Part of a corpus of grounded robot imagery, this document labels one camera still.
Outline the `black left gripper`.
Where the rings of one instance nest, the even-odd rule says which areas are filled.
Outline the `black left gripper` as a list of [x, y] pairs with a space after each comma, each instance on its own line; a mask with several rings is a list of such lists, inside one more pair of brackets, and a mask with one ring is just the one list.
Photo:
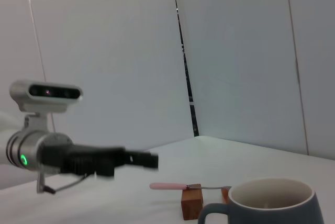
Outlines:
[[91, 175], [114, 177], [115, 168], [125, 164], [157, 170], [159, 157], [150, 152], [125, 151], [123, 147], [63, 144], [44, 147], [41, 163], [84, 179]]

